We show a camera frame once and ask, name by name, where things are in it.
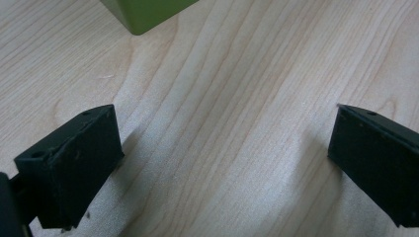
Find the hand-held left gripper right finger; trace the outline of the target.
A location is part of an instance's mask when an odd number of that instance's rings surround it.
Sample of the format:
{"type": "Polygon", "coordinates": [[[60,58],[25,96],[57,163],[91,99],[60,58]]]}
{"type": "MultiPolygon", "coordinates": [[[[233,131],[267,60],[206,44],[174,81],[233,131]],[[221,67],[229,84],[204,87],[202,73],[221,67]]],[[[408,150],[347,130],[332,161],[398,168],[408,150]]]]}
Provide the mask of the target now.
{"type": "Polygon", "coordinates": [[[419,227],[419,133],[340,105],[328,157],[395,223],[419,227]]]}

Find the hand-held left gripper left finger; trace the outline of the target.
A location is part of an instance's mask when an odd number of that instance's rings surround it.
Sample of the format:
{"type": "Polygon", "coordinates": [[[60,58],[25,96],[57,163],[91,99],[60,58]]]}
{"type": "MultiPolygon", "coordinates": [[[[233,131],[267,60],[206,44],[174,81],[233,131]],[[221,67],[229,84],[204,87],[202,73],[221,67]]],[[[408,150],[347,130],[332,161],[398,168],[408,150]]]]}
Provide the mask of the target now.
{"type": "Polygon", "coordinates": [[[123,158],[114,106],[72,118],[15,158],[23,218],[43,228],[77,227],[123,158]]]}

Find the green box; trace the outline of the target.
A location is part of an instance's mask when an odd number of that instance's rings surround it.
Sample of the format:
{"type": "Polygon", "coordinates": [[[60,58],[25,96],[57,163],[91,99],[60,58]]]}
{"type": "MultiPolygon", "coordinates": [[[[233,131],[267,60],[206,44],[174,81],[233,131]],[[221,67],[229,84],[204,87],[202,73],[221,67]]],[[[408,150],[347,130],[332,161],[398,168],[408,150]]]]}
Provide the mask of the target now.
{"type": "Polygon", "coordinates": [[[134,36],[140,36],[199,0],[100,0],[134,36]]]}

